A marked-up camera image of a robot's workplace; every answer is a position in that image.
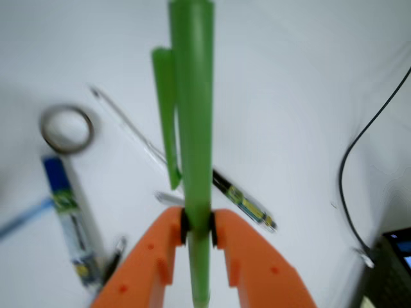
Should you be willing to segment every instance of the green plastic rod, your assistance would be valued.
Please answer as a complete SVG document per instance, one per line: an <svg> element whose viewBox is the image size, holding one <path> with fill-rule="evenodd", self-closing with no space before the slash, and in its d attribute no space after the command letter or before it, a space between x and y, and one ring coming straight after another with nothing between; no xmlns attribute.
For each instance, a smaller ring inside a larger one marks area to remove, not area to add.
<svg viewBox="0 0 411 308"><path fill-rule="evenodd" d="M179 181L173 124L177 107L195 308L208 307L211 213L211 123L213 97L213 3L172 0L172 49L156 49L153 64L171 186ZM170 90L173 83L175 92Z"/></svg>
<svg viewBox="0 0 411 308"><path fill-rule="evenodd" d="M177 163L177 147L175 144L175 71L173 52L166 48L157 48L152 53L155 84L159 100L160 118L168 176L172 189L179 186L181 174Z"/></svg>

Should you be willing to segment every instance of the blue cap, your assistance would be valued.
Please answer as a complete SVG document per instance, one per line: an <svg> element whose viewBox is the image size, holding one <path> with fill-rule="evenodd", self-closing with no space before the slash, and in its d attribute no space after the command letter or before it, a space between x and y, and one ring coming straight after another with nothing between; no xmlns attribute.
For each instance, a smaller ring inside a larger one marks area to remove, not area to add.
<svg viewBox="0 0 411 308"><path fill-rule="evenodd" d="M71 189L69 179L64 171L62 160L57 156L44 157L42 160L51 190L55 193L62 189Z"/></svg>

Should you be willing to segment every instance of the orange gripper jaw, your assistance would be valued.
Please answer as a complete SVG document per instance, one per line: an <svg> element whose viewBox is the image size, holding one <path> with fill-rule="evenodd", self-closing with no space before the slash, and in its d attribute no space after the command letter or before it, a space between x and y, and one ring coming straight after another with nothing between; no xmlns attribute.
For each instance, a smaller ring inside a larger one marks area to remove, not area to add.
<svg viewBox="0 0 411 308"><path fill-rule="evenodd" d="M296 270L254 229L230 210L216 210L217 248L224 249L229 285L241 308L314 308Z"/></svg>
<svg viewBox="0 0 411 308"><path fill-rule="evenodd" d="M173 282L175 248L181 243L182 207L165 210L103 288L92 308L160 308Z"/></svg>

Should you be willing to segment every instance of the screen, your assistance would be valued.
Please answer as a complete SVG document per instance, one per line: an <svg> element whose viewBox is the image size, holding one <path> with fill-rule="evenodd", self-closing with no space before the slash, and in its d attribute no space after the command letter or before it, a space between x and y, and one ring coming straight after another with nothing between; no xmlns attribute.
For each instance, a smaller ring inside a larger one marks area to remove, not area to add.
<svg viewBox="0 0 411 308"><path fill-rule="evenodd" d="M411 228L385 234L403 264L411 270Z"/></svg>

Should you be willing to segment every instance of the black wire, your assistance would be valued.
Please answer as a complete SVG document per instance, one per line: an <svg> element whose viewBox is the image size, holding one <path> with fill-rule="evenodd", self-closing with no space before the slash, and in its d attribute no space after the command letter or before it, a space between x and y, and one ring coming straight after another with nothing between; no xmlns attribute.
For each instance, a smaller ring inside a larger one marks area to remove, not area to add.
<svg viewBox="0 0 411 308"><path fill-rule="evenodd" d="M341 161L341 164L340 164L340 174L339 174L339 178L338 178L338 186L340 188L340 196L341 196L342 206L344 208L344 212L345 212L345 215L347 216L347 220L348 220L349 226L351 227L351 230L353 231L353 233L354 233L355 237L357 238L357 240L360 242L360 244L362 246L362 249L364 250L364 252L369 257L370 257L371 249L364 243L364 241L362 240L362 238L358 234L357 230L355 229L355 227L353 225L353 222L351 221L351 217L348 213L347 204L345 204L344 191L342 189L342 175L344 173L344 166L345 166L345 162L348 158L348 155L350 154L351 150L353 149L353 147L355 146L357 141L362 137L362 135L365 133L365 131L367 131L368 127L371 126L371 124L376 120L376 118L384 111L385 107L387 107L387 105L391 102L392 98L397 94L398 90L403 86L403 84L405 83L405 80L407 80L408 75L410 73L411 73L411 67L409 68L408 72L405 74L404 78L401 80L401 82L399 83L399 85L397 86L395 91L391 94L390 98L385 102L385 104L376 113L376 115L371 119L371 121L369 121L367 126L360 132L360 134L353 141L353 143L351 143L351 145L347 148L347 151L345 151L344 157L343 157L343 159Z"/></svg>

